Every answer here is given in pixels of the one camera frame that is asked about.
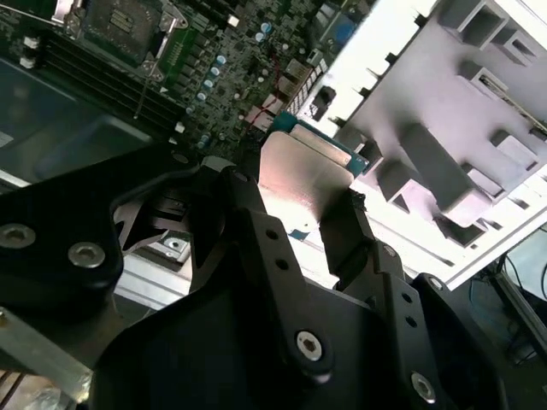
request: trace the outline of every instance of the black metal bracket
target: black metal bracket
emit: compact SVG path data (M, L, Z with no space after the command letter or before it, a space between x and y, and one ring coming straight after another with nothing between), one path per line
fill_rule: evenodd
M476 409L509 410L508 365L473 321L469 311L446 284L433 275L422 273L412 286L420 293L424 305L426 325L432 335L439 374L447 394L459 401L456 403L459 408L472 405ZM473 357L473 364L479 373L479 376L475 376L479 380L478 388L473 389L471 384L463 383L462 377L468 378L466 382L472 378L467 371L461 374L459 364L446 356L446 338L452 339L449 342L452 342L450 351L453 357L458 357L459 351L465 351Z
M503 304L510 309L513 317L528 336L534 350L547 363L547 329L542 320L509 279L506 272L502 270L494 275L489 275L488 279Z
M116 209L197 170L173 145L157 145L2 196L0 304L34 313L56 310L58 319L97 310L122 272L120 232L128 237L142 203ZM78 243L95 247L74 248ZM71 249L98 266L71 261Z
M397 252L374 238L362 199L346 192L320 224L328 265L340 278L336 289L366 302L385 320L407 404L444 408L420 296L404 281ZM426 380L423 395L417 379Z

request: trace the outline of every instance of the capacitor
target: capacitor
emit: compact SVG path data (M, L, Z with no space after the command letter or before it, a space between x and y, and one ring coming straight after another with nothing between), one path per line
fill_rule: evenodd
M219 66L223 66L224 64L227 63L227 59L222 55L222 54L219 54L217 57L216 57L216 63L219 65Z
M260 25L260 31L264 34L268 34L272 31L272 25L268 22L264 22Z
M219 75L221 75L221 71L217 67L212 67L209 72L213 77L218 77Z
M213 81L211 81L210 79L206 79L203 82L203 88L206 89L206 90L210 90L211 88L213 88L213 85L215 85L215 83Z
M211 136L209 134L203 134L201 138L199 138L199 141L197 142L197 147L199 149L204 149L207 145L209 145L210 140L211 140Z

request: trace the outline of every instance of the blue component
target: blue component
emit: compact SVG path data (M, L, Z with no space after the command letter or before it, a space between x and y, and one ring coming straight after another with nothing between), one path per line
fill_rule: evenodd
M269 32L272 31L272 25L270 23L262 23L260 25L260 31L263 32L264 34L268 34Z
M350 38L355 30L356 25L351 20L348 20L347 22L336 26L334 32L334 41L340 45L345 45L348 41L350 41Z
M272 125L268 129L268 134L271 134L272 132L276 131L282 131L282 132L291 132L292 129L297 126L301 125L305 128L308 128L311 132L313 132L315 135L317 135L319 138L323 138L328 143L334 145L335 147L341 149L343 152L349 154L351 156L350 163L346 165L345 169L350 171L355 178L357 178L362 173L365 173L367 170L367 167L369 165L369 162L365 160L362 156L359 154L349 150L347 147L344 147L341 143L338 141L335 141L334 139L326 136L325 134L317 131L312 126L306 124L303 121L299 121L296 117L293 115L290 115L286 111L283 111L280 115L275 117L273 120Z
M201 138L199 138L199 141L197 142L197 147L199 149L204 149L209 145L209 142L211 141L211 136L209 134L203 134Z
M309 235L309 232L300 232L297 229L295 229L289 234L290 237L294 237L297 241L305 241L308 235Z

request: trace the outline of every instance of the green circuit board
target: green circuit board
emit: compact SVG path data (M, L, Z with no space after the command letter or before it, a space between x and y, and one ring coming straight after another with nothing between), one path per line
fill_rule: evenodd
M90 0L58 26L0 9L0 53L18 62L28 52L23 38L38 32L37 76L156 139L233 159L314 70L308 28L323 2L226 1L170 3L180 17L162 28L168 35L156 28L168 25L164 0ZM55 3L17 8L47 19ZM227 15L237 24L222 24Z

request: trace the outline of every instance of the black cable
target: black cable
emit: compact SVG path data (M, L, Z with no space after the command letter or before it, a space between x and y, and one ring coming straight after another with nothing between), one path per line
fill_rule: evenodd
M522 286L521 277L519 276L519 273L516 270L515 264L513 263L511 258L509 258L507 255L505 256L505 261L509 262L509 264L513 267L513 270L515 271L516 280L519 282L521 291L524 292L524 287Z
M0 401L0 410L4 410L6 406L8 405L9 401L11 400L11 397L15 394L17 389L19 389L19 385L23 381L23 378L25 378L26 374L21 373L19 376L17 376L17 379L14 381L14 383L9 388L8 394Z
M505 252L503 255L499 257L497 260L497 266L496 266L496 274L499 274L503 270L503 265L505 265L505 259L507 258L507 253Z
M0 387L2 387L4 383L6 383L6 380L8 380L8 377L12 374L12 372L4 372L4 374L0 377Z
M545 293L545 276L547 276L547 264L545 264L544 272L541 274L541 293L544 294L544 298L547 301L547 293Z
M519 361L517 361L516 365L517 365L517 366L520 366L522 363L524 363L525 361L527 361L528 359L530 359L534 353L536 353L535 350L531 351L531 352L530 352L529 354L527 354L523 359L520 359Z

